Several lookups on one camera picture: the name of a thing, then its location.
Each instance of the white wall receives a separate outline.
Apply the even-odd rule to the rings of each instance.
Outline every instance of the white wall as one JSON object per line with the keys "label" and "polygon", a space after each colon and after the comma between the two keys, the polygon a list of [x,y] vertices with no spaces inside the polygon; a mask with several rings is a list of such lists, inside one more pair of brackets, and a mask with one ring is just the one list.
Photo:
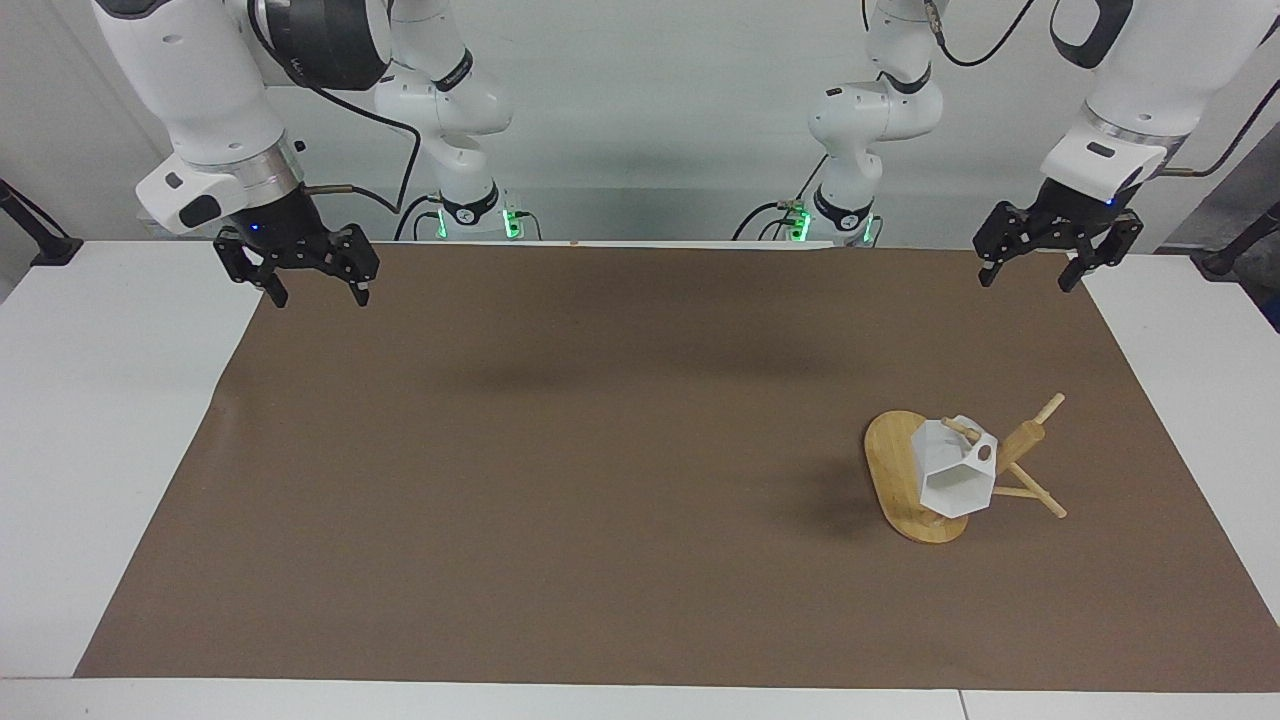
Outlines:
{"label": "white wall", "polygon": [[[0,173],[47,200],[73,232],[132,237],[141,228],[131,187],[168,146],[109,60],[88,3],[4,0]],[[954,3],[954,51],[989,47],[1020,5]],[[1048,42],[1051,8],[1041,0],[982,68],[934,64],[947,97],[942,126],[882,150],[883,243],[968,247],[997,200],[1032,200],[1044,152],[1091,85]],[[794,195],[820,156],[805,127],[814,99],[873,77],[855,0],[456,0],[456,9],[476,56],[517,102],[512,128],[488,141],[499,181],[539,213],[548,237],[726,237],[750,208]],[[1197,51],[1211,49],[1188,49]],[[1178,164],[1216,158],[1277,68],[1274,41],[1222,91]],[[310,146],[311,182],[393,190],[406,140],[305,90],[270,97]],[[1280,102],[1236,158],[1277,119]],[[429,172],[417,179],[416,190],[431,184]],[[1219,179],[1143,190],[1140,249],[1167,237]],[[330,224],[390,234],[376,206],[319,202]]]}

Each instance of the wooden rod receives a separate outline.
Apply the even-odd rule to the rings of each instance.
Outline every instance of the wooden rod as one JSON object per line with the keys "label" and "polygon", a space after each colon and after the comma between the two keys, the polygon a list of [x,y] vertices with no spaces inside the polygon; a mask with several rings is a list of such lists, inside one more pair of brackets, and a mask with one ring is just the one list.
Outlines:
{"label": "wooden rod", "polygon": [[946,425],[948,429],[952,429],[963,434],[964,438],[969,442],[978,442],[979,439],[982,439],[982,433],[968,425],[961,425],[955,420],[955,418],[943,418],[942,424]]}
{"label": "wooden rod", "polygon": [[1002,495],[1005,497],[1029,497],[1032,500],[1039,500],[1039,496],[1027,488],[1006,488],[1004,486],[996,486],[996,489],[991,495]]}
{"label": "wooden rod", "polygon": [[1051,496],[1048,491],[1046,491],[1043,487],[1041,487],[1039,483],[1037,483],[1030,475],[1028,475],[1027,470],[1023,470],[1021,465],[1014,462],[1009,466],[1009,471],[1012,473],[1014,477],[1018,478],[1020,483],[1027,486],[1027,489],[1036,493],[1036,497],[1038,497],[1039,501],[1044,503],[1044,507],[1048,507],[1050,511],[1053,512],[1053,515],[1057,515],[1059,519],[1066,518],[1066,509],[1059,505],[1059,502],[1053,500],[1053,496]]}
{"label": "wooden rod", "polygon": [[1057,393],[1057,395],[1055,395],[1053,398],[1050,400],[1048,404],[1044,407],[1041,409],[1039,414],[1036,415],[1036,419],[1033,420],[1033,423],[1036,423],[1038,425],[1043,425],[1044,421],[1048,420],[1053,415],[1053,413],[1057,413],[1057,409],[1059,409],[1060,405],[1062,405],[1064,400],[1066,400],[1066,396],[1062,395],[1061,392]]}

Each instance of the white polygonal vase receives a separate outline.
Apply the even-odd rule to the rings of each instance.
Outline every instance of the white polygonal vase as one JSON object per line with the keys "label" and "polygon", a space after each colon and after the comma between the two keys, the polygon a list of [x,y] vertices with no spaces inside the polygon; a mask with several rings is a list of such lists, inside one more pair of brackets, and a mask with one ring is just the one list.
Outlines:
{"label": "white polygonal vase", "polygon": [[911,436],[920,505],[946,518],[984,510],[996,487],[996,438],[968,418],[956,421],[982,438],[970,443],[941,420],[925,420]]}

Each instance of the brown mat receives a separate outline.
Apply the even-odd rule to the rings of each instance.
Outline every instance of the brown mat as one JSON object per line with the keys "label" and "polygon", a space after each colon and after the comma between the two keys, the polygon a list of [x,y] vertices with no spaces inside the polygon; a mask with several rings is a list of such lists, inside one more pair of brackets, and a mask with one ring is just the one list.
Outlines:
{"label": "brown mat", "polygon": [[[262,307],[78,676],[1280,691],[1272,623],[1059,258],[385,247]],[[1070,509],[902,539],[881,411]]]}

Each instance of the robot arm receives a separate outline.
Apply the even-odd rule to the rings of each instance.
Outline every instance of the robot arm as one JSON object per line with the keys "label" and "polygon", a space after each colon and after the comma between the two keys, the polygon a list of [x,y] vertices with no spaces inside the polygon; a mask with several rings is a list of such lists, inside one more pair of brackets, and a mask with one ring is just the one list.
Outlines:
{"label": "robot arm", "polygon": [[[936,3],[938,12],[947,1]],[[870,19],[868,55],[873,82],[827,91],[809,117],[809,131],[831,159],[808,201],[818,234],[846,243],[861,238],[883,168],[870,145],[931,132],[942,118],[942,92],[929,82],[934,36],[922,0],[879,0]]]}
{"label": "robot arm", "polygon": [[394,72],[378,85],[374,104],[380,114],[422,133],[444,208],[442,233],[512,234],[504,192],[471,137],[511,124],[500,83],[476,65],[462,44],[449,0],[397,0],[390,33]]}
{"label": "robot arm", "polygon": [[[271,51],[296,78],[358,88],[387,69],[381,0],[259,0],[244,8],[256,13],[255,27],[278,31]],[[365,305],[378,255],[358,225],[324,225],[229,10],[220,0],[95,0],[108,46],[173,142],[173,155],[138,184],[138,199],[174,233],[225,218],[236,232],[214,247],[228,275],[261,287],[276,306],[288,299],[276,269],[337,277]],[[298,37],[311,40],[285,40]]]}
{"label": "robot arm", "polygon": [[1064,291],[1119,264],[1142,231],[1129,201],[1196,129],[1277,13],[1277,0],[1059,0],[1053,44],[1094,69],[1097,82],[1044,159],[1036,202],[1025,210],[998,204],[974,237],[982,284],[995,282],[1007,260],[1041,247],[1076,251],[1059,278]]}

